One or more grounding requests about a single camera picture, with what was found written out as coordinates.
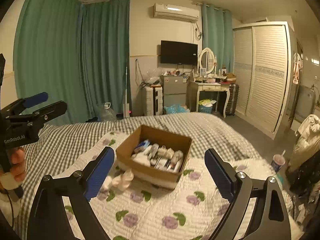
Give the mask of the person's left hand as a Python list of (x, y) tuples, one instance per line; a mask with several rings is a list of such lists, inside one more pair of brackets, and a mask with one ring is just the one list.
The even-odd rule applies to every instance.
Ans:
[(23, 147), (16, 147), (7, 150), (7, 156), (10, 158), (12, 167), (10, 173), (14, 179), (21, 183), (26, 176), (25, 150)]

